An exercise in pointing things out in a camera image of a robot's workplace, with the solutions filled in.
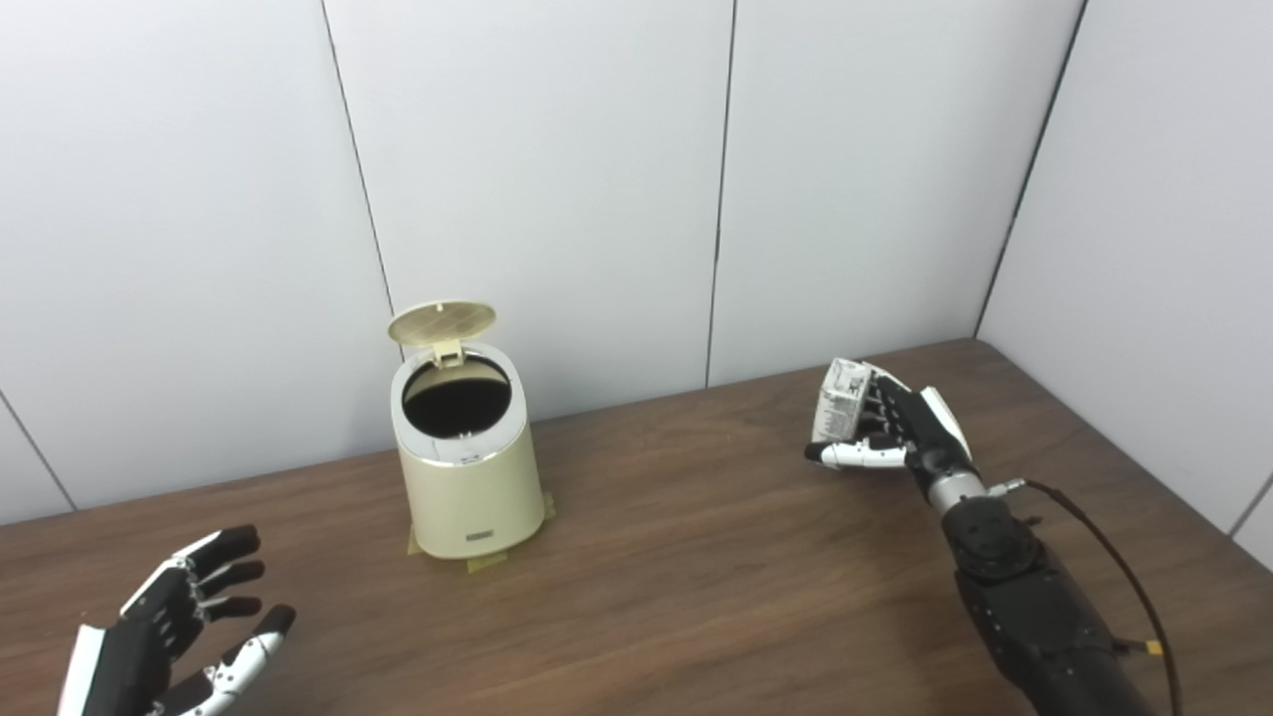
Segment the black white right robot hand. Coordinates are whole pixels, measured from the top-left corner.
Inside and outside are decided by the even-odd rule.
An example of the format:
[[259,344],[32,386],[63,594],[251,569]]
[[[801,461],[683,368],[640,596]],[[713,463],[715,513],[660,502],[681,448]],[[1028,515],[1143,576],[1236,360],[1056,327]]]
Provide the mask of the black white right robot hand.
[[924,492],[941,476],[974,471],[959,419],[936,387],[911,390],[889,371],[833,359],[805,459],[827,468],[908,468]]

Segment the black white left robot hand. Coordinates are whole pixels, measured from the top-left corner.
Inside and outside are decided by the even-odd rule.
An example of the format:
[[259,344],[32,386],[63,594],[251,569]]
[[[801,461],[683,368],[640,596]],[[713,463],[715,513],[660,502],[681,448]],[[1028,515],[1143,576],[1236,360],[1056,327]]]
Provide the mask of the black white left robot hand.
[[[113,626],[79,626],[59,715],[223,715],[267,669],[294,626],[293,606],[264,609],[258,598],[224,591],[258,580],[258,527],[214,531],[182,547],[146,576]],[[262,617],[216,662],[174,682],[181,660],[207,626]]]

